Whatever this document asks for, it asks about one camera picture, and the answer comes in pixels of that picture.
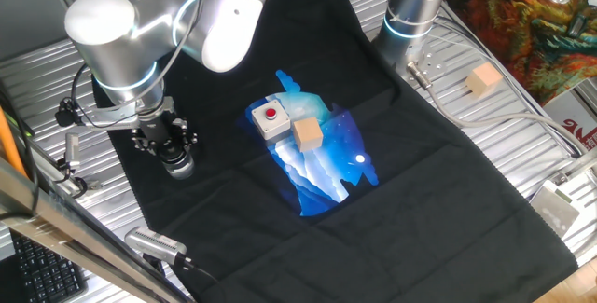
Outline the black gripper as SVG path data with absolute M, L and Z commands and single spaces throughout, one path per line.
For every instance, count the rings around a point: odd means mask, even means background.
M 184 118 L 170 112 L 139 116 L 140 129 L 132 130 L 134 147 L 159 157 L 181 157 L 198 142 Z

